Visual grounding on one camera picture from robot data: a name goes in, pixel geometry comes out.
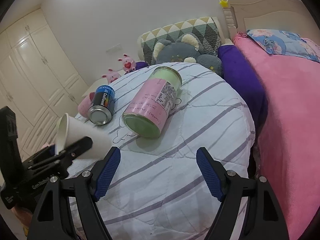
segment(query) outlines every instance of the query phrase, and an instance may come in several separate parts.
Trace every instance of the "blue gripper pad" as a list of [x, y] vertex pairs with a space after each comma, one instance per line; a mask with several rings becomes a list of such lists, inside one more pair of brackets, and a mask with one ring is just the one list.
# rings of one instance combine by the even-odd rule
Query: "blue gripper pad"
[[215, 172], [215, 170], [213, 169], [212, 165], [208, 160], [208, 158], [210, 157], [209, 153], [207, 152], [207, 154], [205, 154], [204, 151], [207, 152], [207, 150], [203, 147], [197, 150], [196, 161], [204, 177], [204, 180], [207, 183], [207, 186], [211, 192], [211, 195], [216, 197], [221, 202], [224, 197], [224, 193], [222, 192], [222, 183], [221, 183], [222, 174], [218, 175]]
[[98, 177], [96, 179], [96, 183], [94, 185], [95, 192], [93, 194], [93, 197], [96, 201], [99, 201], [99, 199], [101, 197], [106, 195], [107, 190], [110, 186], [110, 183], [113, 179], [113, 176], [116, 173], [116, 170], [117, 170], [119, 163], [120, 163], [121, 153], [118, 148], [112, 147], [110, 152], [107, 154], [106, 158], [108, 157], [109, 154], [111, 154], [111, 156], [107, 160], [107, 163], [105, 164], [105, 166], [101, 167], [102, 171], [100, 174], [98, 174]]

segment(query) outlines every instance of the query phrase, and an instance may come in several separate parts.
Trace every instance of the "pink stuffed toy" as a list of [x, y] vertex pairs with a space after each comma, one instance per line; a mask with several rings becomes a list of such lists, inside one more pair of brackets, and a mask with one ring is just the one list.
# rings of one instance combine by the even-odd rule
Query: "pink stuffed toy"
[[132, 57], [129, 57], [127, 54], [123, 54], [123, 58], [118, 59], [118, 61], [122, 61], [123, 64], [123, 70], [126, 73], [129, 73], [130, 70], [135, 71], [136, 70], [136, 62], [133, 60]]
[[117, 80], [118, 78], [121, 77], [121, 75], [116, 72], [116, 71], [113, 71], [113, 69], [109, 68], [108, 69], [108, 74], [106, 75], [102, 75], [101, 76], [102, 78], [106, 78], [108, 80], [108, 84], [112, 83], [113, 81]]

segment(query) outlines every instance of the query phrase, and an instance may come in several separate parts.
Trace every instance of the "metal can bottom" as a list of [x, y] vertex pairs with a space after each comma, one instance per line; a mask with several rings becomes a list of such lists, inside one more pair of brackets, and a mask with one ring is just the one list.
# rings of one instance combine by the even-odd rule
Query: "metal can bottom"
[[123, 114], [122, 120], [131, 131], [140, 136], [158, 138], [161, 134], [159, 128], [143, 115]]
[[88, 118], [96, 125], [104, 125], [111, 121], [112, 114], [104, 106], [92, 106], [88, 110]]

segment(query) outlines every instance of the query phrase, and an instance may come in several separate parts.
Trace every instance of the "yellow star decoration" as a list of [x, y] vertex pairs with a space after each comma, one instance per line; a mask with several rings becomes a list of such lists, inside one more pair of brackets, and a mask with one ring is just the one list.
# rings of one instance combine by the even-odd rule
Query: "yellow star decoration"
[[220, 0], [220, 5], [222, 6], [222, 8], [226, 8], [226, 7], [229, 7], [229, 4], [228, 4], [228, 0]]

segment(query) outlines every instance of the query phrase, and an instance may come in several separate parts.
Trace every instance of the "ceiling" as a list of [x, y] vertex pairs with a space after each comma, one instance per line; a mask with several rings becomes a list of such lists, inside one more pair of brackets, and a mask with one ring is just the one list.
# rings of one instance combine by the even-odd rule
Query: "ceiling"
[[0, 22], [0, 33], [26, 14], [39, 9], [43, 0], [15, 0]]

